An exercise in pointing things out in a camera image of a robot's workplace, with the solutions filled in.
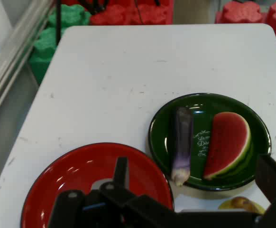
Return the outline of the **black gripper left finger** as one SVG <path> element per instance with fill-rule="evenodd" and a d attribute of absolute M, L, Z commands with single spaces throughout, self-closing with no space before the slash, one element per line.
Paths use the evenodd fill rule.
<path fill-rule="evenodd" d="M 84 194 L 67 190 L 55 200 L 50 228 L 168 228 L 176 213 L 147 195 L 128 189 L 127 157 L 119 157 L 113 179 Z"/>

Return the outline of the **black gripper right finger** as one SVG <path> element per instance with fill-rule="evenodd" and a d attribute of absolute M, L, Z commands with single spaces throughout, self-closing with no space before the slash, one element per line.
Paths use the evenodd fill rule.
<path fill-rule="evenodd" d="M 257 224 L 258 228 L 276 228 L 276 161 L 269 155 L 257 160 L 255 182 L 270 202 Z"/>

